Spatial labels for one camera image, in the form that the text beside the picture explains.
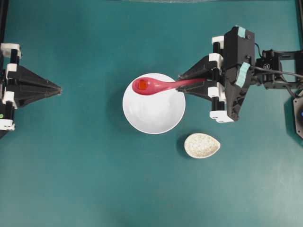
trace white bracket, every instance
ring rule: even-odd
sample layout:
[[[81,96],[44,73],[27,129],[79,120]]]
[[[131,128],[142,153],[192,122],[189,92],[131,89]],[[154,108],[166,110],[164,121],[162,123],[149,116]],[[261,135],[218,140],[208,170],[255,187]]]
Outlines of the white bracket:
[[[227,115],[226,110],[216,110],[209,112],[209,117],[216,120],[218,123],[233,122],[234,120]]]
[[[219,82],[217,82],[216,87],[209,87],[207,94],[210,98],[219,97],[220,102],[226,103],[225,89]]]
[[[17,72],[17,64],[10,63],[7,65],[6,72],[5,72],[6,79],[9,79],[8,78],[9,72]]]
[[[224,36],[216,36],[212,38],[212,45],[216,42],[220,43],[220,49],[224,49]]]
[[[10,58],[11,49],[18,50],[18,57],[20,59],[22,58],[22,52],[19,44],[1,44],[1,50],[4,57]]]
[[[13,107],[15,108],[15,110],[17,110],[17,105],[15,103],[15,99],[14,99],[14,95],[15,92],[13,91],[6,91],[6,88],[4,89],[4,96],[2,98],[2,103],[6,104],[6,102],[12,102],[13,103]]]
[[[216,61],[218,63],[218,69],[221,70],[223,66],[223,57],[218,53],[210,53],[208,55],[208,61]]]
[[[219,82],[217,82],[216,87],[209,87],[207,93],[210,98],[218,97],[220,102],[226,103],[224,87]],[[230,118],[227,115],[226,110],[211,111],[211,112],[209,112],[209,117],[216,120],[219,123],[226,123],[226,122],[234,121],[232,118]]]
[[[0,130],[14,131],[14,121],[9,119],[0,119]]]

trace light blue tape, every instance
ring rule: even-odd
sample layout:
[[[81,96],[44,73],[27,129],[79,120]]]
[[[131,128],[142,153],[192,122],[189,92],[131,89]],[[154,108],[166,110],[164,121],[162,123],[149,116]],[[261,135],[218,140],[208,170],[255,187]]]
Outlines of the light blue tape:
[[[243,27],[240,27],[238,28],[238,36],[242,37],[242,38],[245,38],[245,28]]]
[[[243,62],[243,64],[240,67],[240,72],[238,74],[238,78],[236,81],[236,85],[238,85],[239,87],[243,87],[244,83],[245,83],[245,79],[246,79],[246,74],[247,74],[247,70],[250,68],[250,65],[246,62]]]

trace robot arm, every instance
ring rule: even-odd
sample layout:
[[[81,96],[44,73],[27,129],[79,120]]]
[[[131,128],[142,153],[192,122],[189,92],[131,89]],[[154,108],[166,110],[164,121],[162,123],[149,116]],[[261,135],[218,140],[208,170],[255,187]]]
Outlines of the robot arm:
[[[287,89],[290,94],[291,89],[303,87],[302,75],[286,73],[297,78],[296,82],[287,82],[281,66],[281,60],[295,60],[297,66],[302,65],[302,51],[263,51],[255,61],[255,35],[238,26],[224,36],[213,37],[212,44],[213,53],[179,76],[180,79],[206,78],[207,81],[179,87],[178,91],[211,101],[210,117],[217,122],[239,119],[240,109],[251,85],[264,84],[266,89]]]
[[[0,138],[15,130],[14,112],[34,101],[58,95],[62,89],[19,65],[19,44],[0,46]],[[3,70],[4,57],[10,58]]]

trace white bowl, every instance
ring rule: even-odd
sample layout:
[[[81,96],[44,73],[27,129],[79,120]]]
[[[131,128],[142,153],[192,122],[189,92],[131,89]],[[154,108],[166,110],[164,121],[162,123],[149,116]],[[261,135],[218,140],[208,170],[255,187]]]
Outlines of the white bowl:
[[[140,77],[174,81],[160,73],[148,73]],[[182,92],[172,89],[142,96],[133,91],[132,83],[133,81],[124,92],[122,105],[126,119],[134,128],[148,134],[160,134],[171,130],[181,121],[185,111],[185,97]]]

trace cable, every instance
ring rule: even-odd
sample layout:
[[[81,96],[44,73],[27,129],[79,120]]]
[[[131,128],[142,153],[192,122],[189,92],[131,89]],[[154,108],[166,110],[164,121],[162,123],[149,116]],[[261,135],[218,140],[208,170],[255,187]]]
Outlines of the cable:
[[[256,69],[256,70],[264,71],[264,72],[271,72],[271,73],[277,73],[277,74],[287,74],[287,75],[292,75],[292,76],[303,79],[303,75],[292,73],[292,72],[284,72],[284,71],[278,71],[278,70],[268,70],[268,69],[264,69],[264,68],[260,68],[260,67],[252,66],[252,65],[250,67],[253,68],[253,69]]]
[[[261,52],[260,52],[260,47],[259,47],[259,45],[258,45],[257,43],[255,43],[255,45],[256,45],[257,48],[258,48],[258,52],[259,52],[260,58],[262,58],[262,55],[261,55]]]
[[[283,75],[281,75],[281,78],[282,78],[282,80],[283,80],[284,82],[287,82]],[[286,89],[287,89],[288,93],[289,93],[293,98],[302,98],[302,97],[303,97],[303,96],[298,96],[295,92],[293,92],[293,91],[289,88],[289,86],[286,86]]]

